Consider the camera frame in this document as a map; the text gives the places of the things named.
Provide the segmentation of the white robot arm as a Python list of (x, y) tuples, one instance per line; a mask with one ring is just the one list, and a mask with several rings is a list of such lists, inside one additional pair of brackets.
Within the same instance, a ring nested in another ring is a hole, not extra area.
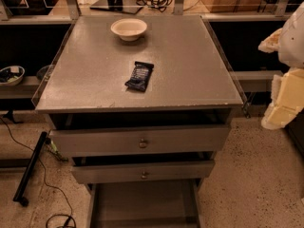
[(258, 49), (278, 54), (278, 60), (290, 69), (272, 80), (271, 103), (261, 125), (270, 130), (284, 128), (304, 109), (304, 2)]

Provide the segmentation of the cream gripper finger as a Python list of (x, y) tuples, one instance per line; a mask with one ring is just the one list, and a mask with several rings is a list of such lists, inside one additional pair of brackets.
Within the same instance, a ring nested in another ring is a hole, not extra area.
[(284, 128), (304, 109), (304, 69), (291, 68), (272, 80), (271, 103), (261, 125), (270, 130)]
[(260, 42), (258, 49), (260, 51), (266, 52), (266, 53), (272, 53), (275, 51), (278, 51), (279, 49), (279, 37), (282, 32), (282, 29), (279, 28), (275, 32), (273, 32), (271, 35), (269, 35), (266, 39)]

